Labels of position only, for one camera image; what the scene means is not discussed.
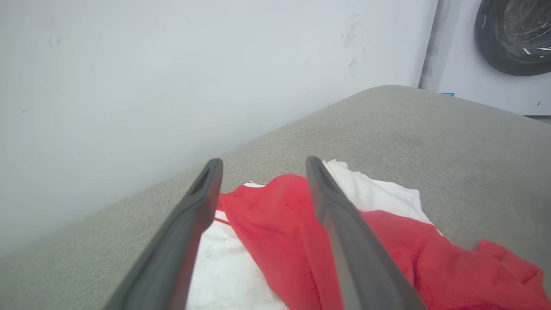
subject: washing machine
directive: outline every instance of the washing machine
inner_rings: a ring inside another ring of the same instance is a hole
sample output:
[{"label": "washing machine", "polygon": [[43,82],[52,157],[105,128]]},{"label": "washing machine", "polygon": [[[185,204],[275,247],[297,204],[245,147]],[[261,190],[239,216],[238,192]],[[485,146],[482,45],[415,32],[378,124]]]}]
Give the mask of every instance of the washing machine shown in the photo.
[{"label": "washing machine", "polygon": [[419,87],[551,115],[551,1],[440,0]]}]

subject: white fabric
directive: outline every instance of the white fabric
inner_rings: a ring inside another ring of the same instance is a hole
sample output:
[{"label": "white fabric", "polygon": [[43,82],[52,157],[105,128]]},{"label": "white fabric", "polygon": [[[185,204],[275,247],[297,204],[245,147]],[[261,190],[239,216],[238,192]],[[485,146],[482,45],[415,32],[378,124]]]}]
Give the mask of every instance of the white fabric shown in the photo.
[{"label": "white fabric", "polygon": [[214,221],[201,235],[186,309],[288,309],[270,290],[234,230]]},{"label": "white fabric", "polygon": [[361,211],[383,210],[433,224],[421,209],[419,191],[396,183],[370,179],[361,172],[348,169],[345,162],[336,159],[323,164],[352,204]]},{"label": "white fabric", "polygon": [[[362,211],[383,210],[395,215],[431,223],[421,210],[419,191],[396,183],[372,180],[336,160],[323,162],[352,204]],[[251,188],[265,184],[247,182]],[[215,218],[228,221],[225,213]],[[268,287],[231,226],[214,221],[202,234],[193,269],[187,309],[288,309]]]}]

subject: white wall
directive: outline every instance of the white wall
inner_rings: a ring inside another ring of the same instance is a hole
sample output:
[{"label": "white wall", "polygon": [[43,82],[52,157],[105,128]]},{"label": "white wall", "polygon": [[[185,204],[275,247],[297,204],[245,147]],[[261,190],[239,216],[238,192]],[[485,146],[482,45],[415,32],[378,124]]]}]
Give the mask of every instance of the white wall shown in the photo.
[{"label": "white wall", "polygon": [[4,0],[0,255],[356,92],[435,0]]}]

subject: red stripe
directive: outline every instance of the red stripe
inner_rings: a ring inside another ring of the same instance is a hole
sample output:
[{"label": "red stripe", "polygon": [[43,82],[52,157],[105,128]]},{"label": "red stripe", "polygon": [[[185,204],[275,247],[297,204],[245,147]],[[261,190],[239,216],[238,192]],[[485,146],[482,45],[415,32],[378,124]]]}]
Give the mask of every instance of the red stripe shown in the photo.
[{"label": "red stripe", "polygon": [[214,220],[215,220],[215,221],[217,221],[217,222],[220,222],[220,223],[224,223],[224,224],[228,224],[228,225],[230,225],[230,223],[229,223],[229,222],[227,222],[227,221],[225,221],[225,220],[221,220],[221,219],[219,219],[219,218],[216,218],[216,217],[214,218]]}]

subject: fabric upholstery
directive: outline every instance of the fabric upholstery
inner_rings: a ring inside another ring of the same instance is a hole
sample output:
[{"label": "fabric upholstery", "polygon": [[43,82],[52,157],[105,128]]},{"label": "fabric upholstery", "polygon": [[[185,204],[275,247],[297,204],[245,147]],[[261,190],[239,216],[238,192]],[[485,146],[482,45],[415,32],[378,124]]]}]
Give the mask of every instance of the fabric upholstery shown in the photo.
[{"label": "fabric upholstery", "polygon": [[[305,176],[309,155],[418,189],[452,243],[474,249],[484,238],[509,248],[546,272],[549,292],[548,124],[425,90],[376,87],[223,154],[222,191]],[[2,259],[0,308],[101,308],[200,168]]]}]

